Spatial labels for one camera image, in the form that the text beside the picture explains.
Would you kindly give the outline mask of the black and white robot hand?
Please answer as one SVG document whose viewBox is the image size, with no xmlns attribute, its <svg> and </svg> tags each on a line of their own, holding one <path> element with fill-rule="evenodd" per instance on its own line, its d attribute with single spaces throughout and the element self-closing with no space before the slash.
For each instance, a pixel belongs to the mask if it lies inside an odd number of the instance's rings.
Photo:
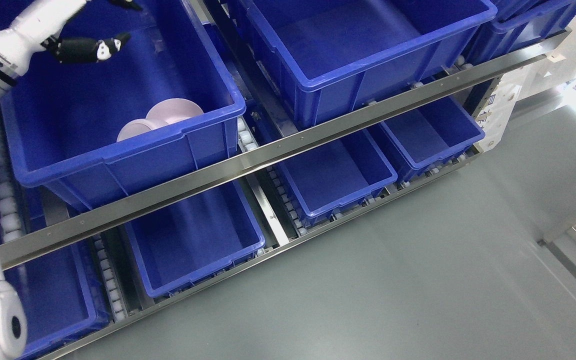
<svg viewBox="0 0 576 360">
<path fill-rule="evenodd" d="M 126 47 L 131 34 L 109 38 L 64 38 L 66 24 L 80 13 L 87 0 L 35 0 L 9 27 L 0 30 L 0 61 L 14 69 L 27 66 L 35 53 L 48 51 L 62 64 L 99 63 Z"/>
</svg>

